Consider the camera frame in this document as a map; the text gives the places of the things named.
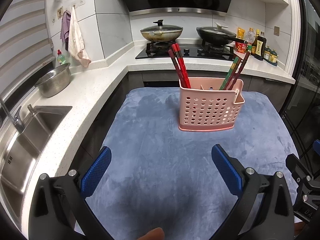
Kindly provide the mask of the left human hand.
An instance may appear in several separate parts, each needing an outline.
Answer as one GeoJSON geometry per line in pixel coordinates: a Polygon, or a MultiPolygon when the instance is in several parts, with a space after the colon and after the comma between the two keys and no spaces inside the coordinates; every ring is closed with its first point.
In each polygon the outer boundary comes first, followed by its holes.
{"type": "Polygon", "coordinates": [[[164,240],[165,234],[162,228],[155,228],[139,237],[137,240],[164,240]]]}

